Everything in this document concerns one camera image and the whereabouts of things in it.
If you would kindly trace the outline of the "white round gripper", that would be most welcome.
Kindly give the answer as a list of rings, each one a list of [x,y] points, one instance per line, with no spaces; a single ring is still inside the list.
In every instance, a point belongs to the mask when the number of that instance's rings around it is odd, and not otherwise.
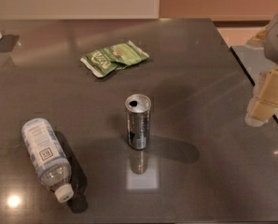
[[[278,63],[278,12],[268,24],[264,39],[265,57]],[[261,72],[253,89],[253,97],[247,107],[245,122],[260,127],[278,111],[278,65]]]

